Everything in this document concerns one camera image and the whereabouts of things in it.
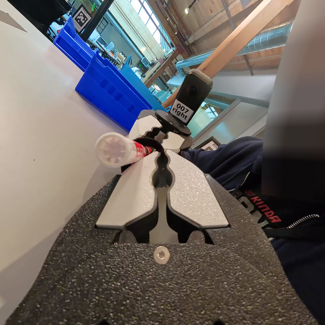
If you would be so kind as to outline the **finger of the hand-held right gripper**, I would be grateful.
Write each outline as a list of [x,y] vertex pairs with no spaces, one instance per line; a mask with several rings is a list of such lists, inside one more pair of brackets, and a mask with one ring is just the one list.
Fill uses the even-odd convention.
[[135,140],[141,137],[155,137],[161,128],[162,124],[157,119],[154,110],[142,110],[131,128],[128,138]]
[[184,140],[183,137],[176,133],[167,132],[163,139],[163,149],[165,151],[170,150],[172,152],[180,152]]

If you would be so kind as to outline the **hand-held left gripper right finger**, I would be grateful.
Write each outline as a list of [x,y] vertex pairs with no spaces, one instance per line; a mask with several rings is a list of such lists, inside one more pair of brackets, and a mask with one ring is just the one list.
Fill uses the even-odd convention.
[[202,230],[227,227],[229,222],[204,173],[171,150],[166,151],[166,156],[172,175],[167,194],[169,210]]

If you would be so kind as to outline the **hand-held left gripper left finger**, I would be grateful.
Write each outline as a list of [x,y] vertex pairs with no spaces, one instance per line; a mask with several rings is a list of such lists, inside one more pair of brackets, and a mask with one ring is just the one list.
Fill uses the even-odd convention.
[[125,230],[156,210],[158,197],[152,177],[158,168],[158,156],[155,151],[121,174],[96,222],[97,227]]

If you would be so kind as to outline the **red marker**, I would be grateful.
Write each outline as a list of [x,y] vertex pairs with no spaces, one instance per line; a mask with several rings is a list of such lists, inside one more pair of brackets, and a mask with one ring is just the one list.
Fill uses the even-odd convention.
[[151,147],[115,132],[103,134],[95,143],[98,161],[110,168],[136,163],[153,151]]

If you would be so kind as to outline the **wooden post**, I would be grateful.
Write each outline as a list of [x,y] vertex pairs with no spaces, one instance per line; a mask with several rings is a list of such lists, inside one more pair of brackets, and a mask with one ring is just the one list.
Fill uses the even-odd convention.
[[198,70],[213,78],[292,0],[264,0],[213,51]]

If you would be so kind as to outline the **silver air duct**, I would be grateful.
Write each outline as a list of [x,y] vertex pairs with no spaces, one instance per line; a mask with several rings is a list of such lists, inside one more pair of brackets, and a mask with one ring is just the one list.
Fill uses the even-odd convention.
[[[246,44],[243,49],[238,52],[236,56],[243,56],[252,54],[255,52],[270,50],[286,45],[289,33],[292,30],[294,20],[283,22],[279,25],[264,29],[258,35],[256,35],[249,43]],[[215,49],[202,53],[196,56],[189,57],[187,59],[178,61],[176,63],[176,69],[179,74],[185,75],[184,68],[200,65],[203,63]]]

